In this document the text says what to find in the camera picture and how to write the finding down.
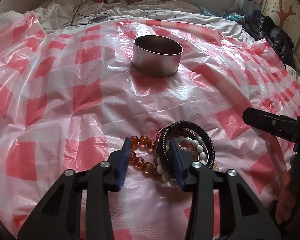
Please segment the person's hand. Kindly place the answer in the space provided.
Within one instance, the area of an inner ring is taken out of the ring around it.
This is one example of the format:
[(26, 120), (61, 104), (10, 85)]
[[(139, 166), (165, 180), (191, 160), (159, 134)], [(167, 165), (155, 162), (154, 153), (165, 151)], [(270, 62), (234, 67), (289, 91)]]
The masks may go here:
[(286, 171), (280, 181), (280, 192), (275, 211), (275, 221), (278, 225), (290, 219), (291, 210), (295, 205), (295, 196), (289, 190), (290, 183), (291, 174), (290, 171)]

